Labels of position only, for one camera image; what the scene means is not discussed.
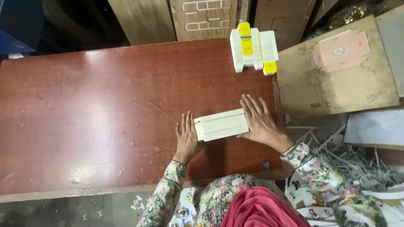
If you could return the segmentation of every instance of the finger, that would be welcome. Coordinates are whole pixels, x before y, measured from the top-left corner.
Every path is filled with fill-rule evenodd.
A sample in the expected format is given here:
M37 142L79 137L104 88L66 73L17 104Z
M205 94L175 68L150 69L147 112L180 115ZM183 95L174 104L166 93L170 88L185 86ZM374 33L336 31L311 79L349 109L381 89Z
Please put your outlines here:
M246 102L244 102L244 100L242 100L242 99L240 99L240 104L243 107L244 115L245 115L246 120L247 120L247 125L250 127L250 123L251 123L250 108L247 106Z
M247 97L250 98L250 100L253 103L257 113L262 114L261 106L259 106L259 103L251 95L247 95Z
M264 113L269 114L267 102L265 102L263 98L259 98L259 101L261 102L262 107L264 108Z
M191 114L191 132L196 134L194 115Z
M251 137L251 132L245 132L245 133L242 133L242 134L238 134L238 135L236 135L236 137L237 137L237 138L250 139L250 137Z
M177 124L175 127L175 134L177 134L177 137L181 136L181 134L179 133L179 124Z
M187 132L191 132L191 112L189 112L189 111L187 113L187 118L185 120L185 126L187 129Z
M185 114L182 114L182 118L181 118L181 130L182 133L186 132L186 127L185 127Z
M251 100L244 94L241 97L243 98L244 102L246 102L248 108L250 109L251 116L257 115L257 111L255 110L254 104L251 102Z

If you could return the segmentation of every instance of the left hand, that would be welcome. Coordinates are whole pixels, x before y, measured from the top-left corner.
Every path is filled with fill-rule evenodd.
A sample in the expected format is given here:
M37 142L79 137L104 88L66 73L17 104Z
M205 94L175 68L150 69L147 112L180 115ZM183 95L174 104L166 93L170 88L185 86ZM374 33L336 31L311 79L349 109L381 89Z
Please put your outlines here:
M198 146L194 116L188 111L187 115L182 114L181 131L180 124L177 124L175 133L178 138L177 152L173 160L188 165L189 161L201 151Z

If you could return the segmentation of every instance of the floral shirt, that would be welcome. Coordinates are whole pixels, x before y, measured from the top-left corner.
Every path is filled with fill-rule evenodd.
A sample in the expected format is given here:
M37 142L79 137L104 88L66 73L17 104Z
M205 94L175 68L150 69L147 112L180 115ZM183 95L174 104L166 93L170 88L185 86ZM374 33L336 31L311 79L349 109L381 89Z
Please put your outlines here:
M334 215L341 227L387 227L382 212L373 197L361 194L349 179L300 143L281 155L290 163L313 194L333 205ZM186 175L186 167L172 161L150 198L138 227L167 226L175 211ZM198 227L220 227L232 199L241 190L262 186L272 190L286 204L286 196L274 181L257 179L248 174L233 174L216 179L202 192L199 202Z

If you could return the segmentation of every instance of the wooden table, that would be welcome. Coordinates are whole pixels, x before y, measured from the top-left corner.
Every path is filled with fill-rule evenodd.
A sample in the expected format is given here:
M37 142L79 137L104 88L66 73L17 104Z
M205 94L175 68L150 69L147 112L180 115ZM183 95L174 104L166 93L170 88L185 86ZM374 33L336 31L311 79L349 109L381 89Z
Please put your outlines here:
M0 197L18 195L0 201L157 184L175 153L181 113L237 109L244 93L266 99L276 119L272 80L253 67L237 74L228 39L5 60ZM189 164L188 179L265 171L265 156L272 170L282 167L269 147L216 140Z

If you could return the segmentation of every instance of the right hand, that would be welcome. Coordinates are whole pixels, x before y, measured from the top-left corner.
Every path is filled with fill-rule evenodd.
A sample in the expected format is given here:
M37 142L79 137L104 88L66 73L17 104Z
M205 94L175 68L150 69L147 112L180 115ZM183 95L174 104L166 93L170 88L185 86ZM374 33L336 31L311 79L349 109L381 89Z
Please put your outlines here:
M266 144L279 153L286 152L295 143L287 135L279 131L269 113L265 100L259 98L259 101L263 106L263 111L260 104L252 96L242 95L240 103L244 109L250 131L239 134L237 137Z

